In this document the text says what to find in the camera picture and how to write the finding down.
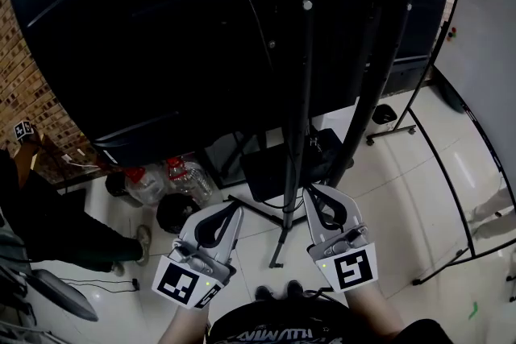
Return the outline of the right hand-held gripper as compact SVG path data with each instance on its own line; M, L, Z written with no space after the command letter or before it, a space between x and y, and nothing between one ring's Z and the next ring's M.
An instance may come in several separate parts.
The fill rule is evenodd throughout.
M333 291L346 292L377 281L375 245L368 241L367 227L356 226L360 224L356 202L323 184L303 189L303 201L314 243L307 252Z

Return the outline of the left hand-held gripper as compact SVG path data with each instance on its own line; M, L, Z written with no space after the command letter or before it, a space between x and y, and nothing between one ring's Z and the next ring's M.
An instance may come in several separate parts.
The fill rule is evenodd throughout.
M181 230L182 241L174 241L170 254L160 257L152 291L186 309L204 309L236 273L228 260L243 215L243 208L235 202L212 205L191 215Z

